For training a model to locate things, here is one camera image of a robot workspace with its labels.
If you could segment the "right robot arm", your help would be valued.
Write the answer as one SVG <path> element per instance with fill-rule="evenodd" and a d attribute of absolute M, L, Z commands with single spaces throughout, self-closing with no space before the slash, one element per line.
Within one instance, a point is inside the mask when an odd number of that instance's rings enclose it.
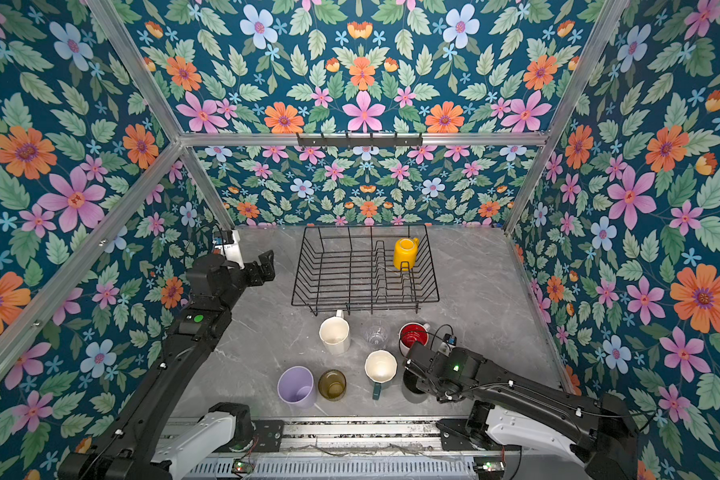
<path fill-rule="evenodd" d="M 417 389 L 439 403 L 472 401 L 457 428 L 439 423 L 442 433 L 479 449 L 535 449 L 583 468 L 592 479 L 635 479 L 641 431 L 626 402 L 556 390 L 515 374 L 471 350 L 448 353 L 414 344 L 404 362 Z"/>

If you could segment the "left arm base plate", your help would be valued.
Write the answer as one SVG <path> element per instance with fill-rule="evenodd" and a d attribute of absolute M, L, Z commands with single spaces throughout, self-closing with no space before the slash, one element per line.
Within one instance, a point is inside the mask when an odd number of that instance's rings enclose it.
<path fill-rule="evenodd" d="M 284 438 L 283 420 L 253 420 L 252 434 L 249 440 L 233 440 L 217 448 L 215 453 L 276 453 Z"/>

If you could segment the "yellow mug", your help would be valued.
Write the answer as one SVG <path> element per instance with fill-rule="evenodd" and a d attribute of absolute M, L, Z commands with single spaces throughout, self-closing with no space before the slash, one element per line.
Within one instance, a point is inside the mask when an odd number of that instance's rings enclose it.
<path fill-rule="evenodd" d="M 400 238 L 396 241 L 393 253 L 393 266 L 401 272 L 412 271 L 418 255 L 418 238 Z"/>

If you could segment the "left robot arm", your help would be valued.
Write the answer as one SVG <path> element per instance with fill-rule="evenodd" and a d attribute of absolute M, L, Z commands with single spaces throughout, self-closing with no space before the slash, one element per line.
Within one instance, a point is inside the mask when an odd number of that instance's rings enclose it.
<path fill-rule="evenodd" d="M 175 316 L 160 357 L 104 434 L 86 453 L 61 463 L 61 479 L 181 479 L 217 448 L 245 447 L 253 438 L 248 406 L 221 402 L 169 446 L 158 441 L 198 369 L 232 322 L 245 290 L 274 280 L 274 253 L 238 264 L 221 254 L 198 258 L 186 277 L 189 303 Z"/>

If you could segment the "black mug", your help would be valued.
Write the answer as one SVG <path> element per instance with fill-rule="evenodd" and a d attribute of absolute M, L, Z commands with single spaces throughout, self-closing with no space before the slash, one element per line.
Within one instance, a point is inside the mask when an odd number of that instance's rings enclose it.
<path fill-rule="evenodd" d="M 420 404 L 428 398 L 428 393 L 419 388 L 419 377 L 409 370 L 403 372 L 402 393 L 404 398 L 412 404 Z"/>

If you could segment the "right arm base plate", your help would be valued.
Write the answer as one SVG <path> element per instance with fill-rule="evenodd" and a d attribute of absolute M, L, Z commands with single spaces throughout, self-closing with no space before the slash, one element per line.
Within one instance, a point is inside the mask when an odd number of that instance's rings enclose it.
<path fill-rule="evenodd" d="M 444 451 L 491 451 L 518 452 L 518 445 L 501 445 L 491 440 L 486 433 L 467 428 L 467 418 L 443 418 L 437 420 L 441 448 Z"/>

